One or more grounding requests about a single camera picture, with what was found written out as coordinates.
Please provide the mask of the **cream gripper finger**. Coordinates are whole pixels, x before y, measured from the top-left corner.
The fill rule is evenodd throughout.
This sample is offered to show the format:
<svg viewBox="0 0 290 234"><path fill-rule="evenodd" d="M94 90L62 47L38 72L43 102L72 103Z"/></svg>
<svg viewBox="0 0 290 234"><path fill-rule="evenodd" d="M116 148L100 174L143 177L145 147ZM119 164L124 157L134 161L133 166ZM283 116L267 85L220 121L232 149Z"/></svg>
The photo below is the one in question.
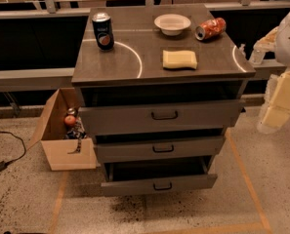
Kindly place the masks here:
<svg viewBox="0 0 290 234"><path fill-rule="evenodd" d="M259 39L255 43L253 50L261 53L273 52L275 47L277 30L278 27L275 27L267 35Z"/></svg>
<svg viewBox="0 0 290 234"><path fill-rule="evenodd" d="M290 119L290 68L280 76L271 75L261 107L257 129L262 134L280 130Z"/></svg>

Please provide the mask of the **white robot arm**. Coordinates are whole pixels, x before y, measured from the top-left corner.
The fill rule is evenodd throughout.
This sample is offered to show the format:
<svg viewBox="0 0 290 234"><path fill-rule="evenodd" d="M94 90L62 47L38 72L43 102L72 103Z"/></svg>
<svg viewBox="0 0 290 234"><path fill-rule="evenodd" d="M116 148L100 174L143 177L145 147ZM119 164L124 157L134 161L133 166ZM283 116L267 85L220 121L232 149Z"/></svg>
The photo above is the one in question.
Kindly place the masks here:
<svg viewBox="0 0 290 234"><path fill-rule="evenodd" d="M276 61L286 67L280 76L270 76L259 115L258 130L272 134L290 118L290 12L279 26L256 42L254 51L262 55L274 52Z"/></svg>

